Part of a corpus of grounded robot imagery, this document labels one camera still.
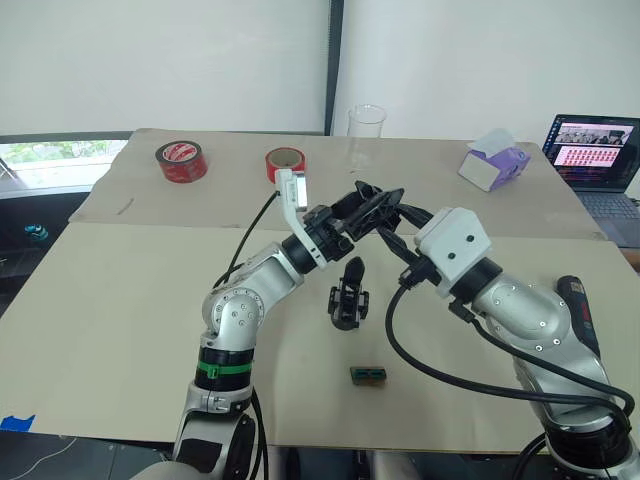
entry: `white wall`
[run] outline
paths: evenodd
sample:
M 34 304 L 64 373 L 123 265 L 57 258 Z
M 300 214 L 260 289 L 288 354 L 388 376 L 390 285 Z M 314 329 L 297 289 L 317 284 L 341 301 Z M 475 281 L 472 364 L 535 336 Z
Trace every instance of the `white wall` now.
M 0 135 L 321 131 L 326 0 L 0 0 Z
M 557 113 L 640 117 L 639 20 L 638 0 L 347 0 L 334 134 L 357 103 L 385 137 L 538 145 Z

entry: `tape roll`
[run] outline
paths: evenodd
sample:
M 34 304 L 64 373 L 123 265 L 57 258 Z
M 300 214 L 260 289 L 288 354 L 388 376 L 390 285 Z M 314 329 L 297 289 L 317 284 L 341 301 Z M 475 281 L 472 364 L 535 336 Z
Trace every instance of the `tape roll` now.
M 207 162 L 200 145 L 178 140 L 167 143 L 156 152 L 156 160 L 167 180 L 175 183 L 191 183 L 207 173 Z
M 294 172 L 304 172 L 307 159 L 297 148 L 280 147 L 271 150 L 265 156 L 267 162 L 267 178 L 271 183 L 276 183 L 276 170 L 290 168 Z

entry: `cable connector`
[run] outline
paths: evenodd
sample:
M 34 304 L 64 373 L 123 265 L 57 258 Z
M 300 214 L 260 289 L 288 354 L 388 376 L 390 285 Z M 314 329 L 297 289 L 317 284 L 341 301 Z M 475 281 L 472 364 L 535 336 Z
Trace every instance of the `cable connector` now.
M 471 323 L 476 319 L 476 316 L 458 299 L 449 304 L 449 311 L 467 323 Z
M 419 283 L 429 280 L 434 285 L 440 281 L 440 275 L 436 271 L 433 262 L 425 256 L 418 257 L 409 268 L 407 268 L 398 279 L 398 283 L 407 290 L 411 290 Z

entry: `cardboard sheet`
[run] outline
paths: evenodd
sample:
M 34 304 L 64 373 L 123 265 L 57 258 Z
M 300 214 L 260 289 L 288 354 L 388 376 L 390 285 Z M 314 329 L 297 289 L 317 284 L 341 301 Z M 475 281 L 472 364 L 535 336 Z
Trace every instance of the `cardboard sheet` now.
M 0 319 L 0 417 L 35 415 L 31 431 L 41 433 L 173 441 L 204 329 L 201 302 L 242 233 L 71 224 Z M 255 231 L 244 252 L 283 237 Z M 640 398 L 640 280 L 615 245 L 493 240 L 491 257 L 525 282 L 583 279 L 610 378 Z M 326 313 L 345 259 L 310 273 L 260 332 L 253 380 L 270 443 L 498 452 L 540 432 L 527 402 L 458 390 L 400 360 L 383 319 L 403 264 L 374 235 L 354 254 L 371 294 L 359 330 L 335 329 Z M 433 287 L 405 298 L 396 333 L 409 352 L 465 378 L 517 386 L 509 356 L 451 315 Z M 385 367 L 386 386 L 354 386 L 354 365 Z

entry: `laptop keyboard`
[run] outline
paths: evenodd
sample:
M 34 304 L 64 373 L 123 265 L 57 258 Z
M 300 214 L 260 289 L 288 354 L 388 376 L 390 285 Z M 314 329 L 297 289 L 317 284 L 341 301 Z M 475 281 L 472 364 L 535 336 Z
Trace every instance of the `laptop keyboard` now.
M 624 195 L 579 193 L 578 197 L 592 217 L 640 219 L 640 211 Z

